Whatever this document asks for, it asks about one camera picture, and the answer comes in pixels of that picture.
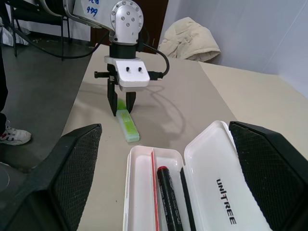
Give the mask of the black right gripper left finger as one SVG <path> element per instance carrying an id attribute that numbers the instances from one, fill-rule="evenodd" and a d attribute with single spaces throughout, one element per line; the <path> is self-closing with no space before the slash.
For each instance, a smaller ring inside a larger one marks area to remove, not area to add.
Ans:
<path id="1" fill-rule="evenodd" d="M 93 182 L 101 124 L 63 135 L 0 210 L 0 231 L 77 231 Z"/>

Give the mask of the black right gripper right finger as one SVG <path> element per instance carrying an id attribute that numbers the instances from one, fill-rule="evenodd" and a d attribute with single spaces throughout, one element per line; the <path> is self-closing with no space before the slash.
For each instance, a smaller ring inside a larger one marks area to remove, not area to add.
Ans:
<path id="1" fill-rule="evenodd" d="M 273 231 L 308 231 L 308 160 L 280 133 L 229 123 L 245 181 Z"/>

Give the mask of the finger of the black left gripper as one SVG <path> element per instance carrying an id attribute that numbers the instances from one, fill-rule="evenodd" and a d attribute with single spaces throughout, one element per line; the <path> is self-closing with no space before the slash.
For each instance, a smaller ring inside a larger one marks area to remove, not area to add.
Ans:
<path id="1" fill-rule="evenodd" d="M 126 108 L 131 113 L 136 100 L 136 92 L 126 92 Z"/>
<path id="2" fill-rule="evenodd" d="M 107 98 L 114 116 L 116 116 L 117 112 L 117 93 L 115 91 L 115 86 L 117 85 L 116 81 L 108 81 L 107 86 Z"/>

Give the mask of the green highlighter marker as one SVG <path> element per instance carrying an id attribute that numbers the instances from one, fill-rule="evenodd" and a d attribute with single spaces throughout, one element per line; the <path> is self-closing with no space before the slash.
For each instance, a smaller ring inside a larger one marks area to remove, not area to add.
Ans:
<path id="1" fill-rule="evenodd" d="M 137 142 L 140 140 L 139 132 L 126 108 L 126 103 L 123 100 L 117 101 L 116 117 L 120 123 L 121 129 L 127 143 Z"/>

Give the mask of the white Unitree pencil case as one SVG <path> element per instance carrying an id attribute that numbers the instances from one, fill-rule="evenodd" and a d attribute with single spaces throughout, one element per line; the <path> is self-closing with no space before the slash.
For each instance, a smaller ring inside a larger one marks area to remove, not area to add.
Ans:
<path id="1" fill-rule="evenodd" d="M 168 231 L 156 174 L 161 166 L 170 172 L 183 231 L 272 231 L 223 121 L 210 124 L 183 154 L 147 146 L 130 150 L 123 231 Z"/>

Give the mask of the black marker with red band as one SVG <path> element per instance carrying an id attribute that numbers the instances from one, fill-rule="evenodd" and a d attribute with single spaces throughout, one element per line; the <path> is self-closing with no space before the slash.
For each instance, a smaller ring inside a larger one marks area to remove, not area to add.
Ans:
<path id="1" fill-rule="evenodd" d="M 159 167 L 157 169 L 157 177 L 168 231 L 183 231 L 169 169 L 166 166 Z"/>

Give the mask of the black metal chair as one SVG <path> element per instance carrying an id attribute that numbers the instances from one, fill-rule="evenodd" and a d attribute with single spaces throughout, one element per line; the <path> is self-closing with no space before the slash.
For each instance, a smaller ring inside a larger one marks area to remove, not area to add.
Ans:
<path id="1" fill-rule="evenodd" d="M 64 22 L 69 29 L 69 20 L 65 16 L 63 6 L 60 6 L 60 12 L 55 13 L 55 4 L 48 3 L 50 0 L 33 0 L 30 3 L 26 0 L 5 0 L 5 3 L 10 5 L 12 27 L 17 26 L 21 31 L 19 21 L 27 21 L 41 24 L 48 24 L 61 27 L 61 58 L 64 58 Z"/>

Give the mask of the white sneaker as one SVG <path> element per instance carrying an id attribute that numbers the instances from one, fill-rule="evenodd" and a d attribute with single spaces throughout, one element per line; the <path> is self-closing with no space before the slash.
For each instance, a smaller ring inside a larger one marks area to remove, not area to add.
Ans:
<path id="1" fill-rule="evenodd" d="M 32 134 L 28 131 L 6 126 L 4 133 L 0 135 L 0 144 L 23 145 L 29 142 L 31 138 Z"/>

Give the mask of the beige padded jacket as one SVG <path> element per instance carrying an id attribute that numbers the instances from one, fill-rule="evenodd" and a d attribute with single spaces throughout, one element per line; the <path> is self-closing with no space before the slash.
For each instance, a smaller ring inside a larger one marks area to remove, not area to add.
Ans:
<path id="1" fill-rule="evenodd" d="M 209 29 L 189 17 L 174 22 L 165 32 L 159 50 L 167 57 L 209 61 L 220 49 Z"/>

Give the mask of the grey bag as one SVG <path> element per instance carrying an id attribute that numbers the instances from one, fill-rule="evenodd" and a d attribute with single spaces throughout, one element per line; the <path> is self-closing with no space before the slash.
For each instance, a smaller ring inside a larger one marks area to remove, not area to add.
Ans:
<path id="1" fill-rule="evenodd" d="M 18 34 L 15 34 L 15 38 L 16 44 L 29 45 L 29 43 Z M 6 29 L 2 23 L 0 23 L 0 43 L 11 47 L 13 47 L 14 44 L 13 31 L 10 28 Z"/>

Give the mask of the person's dark trouser leg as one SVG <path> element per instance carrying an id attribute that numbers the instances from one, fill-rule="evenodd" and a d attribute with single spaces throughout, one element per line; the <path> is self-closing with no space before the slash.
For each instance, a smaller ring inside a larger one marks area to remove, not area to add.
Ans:
<path id="1" fill-rule="evenodd" d="M 6 84 L 6 75 L 4 70 L 3 58 L 2 58 L 2 49 L 0 46 L 0 130 L 5 130 L 6 116 L 2 113 L 2 110 L 5 107 L 6 99 L 8 95 L 8 89 Z"/>

